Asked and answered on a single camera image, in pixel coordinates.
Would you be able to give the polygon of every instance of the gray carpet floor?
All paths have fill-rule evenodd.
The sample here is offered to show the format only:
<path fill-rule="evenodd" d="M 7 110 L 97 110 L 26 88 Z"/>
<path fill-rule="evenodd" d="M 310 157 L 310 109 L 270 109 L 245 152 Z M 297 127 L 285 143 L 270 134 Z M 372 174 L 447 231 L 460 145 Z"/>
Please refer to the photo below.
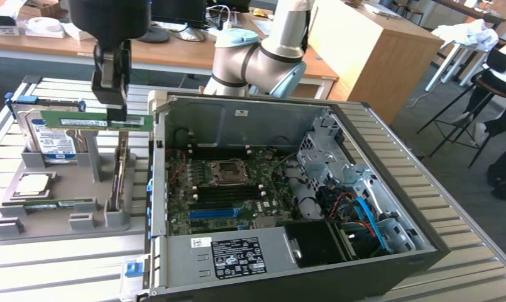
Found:
<path fill-rule="evenodd" d="M 0 58 L 0 109 L 6 92 L 17 90 L 26 75 L 90 80 L 92 73 L 93 66 L 89 65 Z M 408 100 L 409 104 L 416 97 L 425 93 L 424 88 L 435 73 L 436 69 L 431 68 Z M 186 79 L 182 87 L 197 88 L 201 85 L 206 85 L 208 77 L 197 77 L 197 80 Z M 181 81 L 182 74 L 146 70 L 134 70 L 133 73 L 133 84 L 178 87 Z M 393 129 L 407 145 L 413 149 L 416 155 L 428 155 L 443 139 L 435 125 L 431 125 L 421 135 L 417 135 L 416 131 L 461 91 L 463 88 L 452 82 L 440 85 L 435 93 L 427 96 L 415 108 L 401 110 L 393 123 Z M 445 114 L 445 120 L 452 120 L 457 117 L 468 101 L 469 97 L 465 97 L 459 102 Z M 480 120 L 485 121 L 495 118 L 500 112 L 501 110 L 497 107 L 488 106 Z M 488 166 L 495 163 L 505 151 L 506 133 L 492 140 L 472 169 L 468 169 L 468 165 L 476 150 L 451 143 L 444 146 L 433 158 L 424 159 L 424 164 L 506 253 L 506 202 L 497 200 L 491 195 L 492 188 L 487 185 L 485 180 Z"/>

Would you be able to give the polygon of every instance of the motherboard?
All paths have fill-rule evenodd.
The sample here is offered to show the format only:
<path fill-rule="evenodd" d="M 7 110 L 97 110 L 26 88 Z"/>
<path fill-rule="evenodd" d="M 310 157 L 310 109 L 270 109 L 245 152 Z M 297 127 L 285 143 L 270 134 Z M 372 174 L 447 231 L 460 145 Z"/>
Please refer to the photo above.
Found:
<path fill-rule="evenodd" d="M 270 228 L 297 214 L 273 148 L 168 150 L 172 235 Z"/>

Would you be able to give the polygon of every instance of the small box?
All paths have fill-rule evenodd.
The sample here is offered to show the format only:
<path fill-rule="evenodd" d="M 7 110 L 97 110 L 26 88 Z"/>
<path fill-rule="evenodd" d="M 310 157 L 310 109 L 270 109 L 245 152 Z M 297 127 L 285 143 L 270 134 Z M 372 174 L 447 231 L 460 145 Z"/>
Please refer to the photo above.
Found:
<path fill-rule="evenodd" d="M 20 36 L 17 21 L 13 17 L 0 16 L 0 36 Z"/>
<path fill-rule="evenodd" d="M 29 0 L 20 12 L 37 17 L 56 17 L 64 9 L 60 0 Z"/>

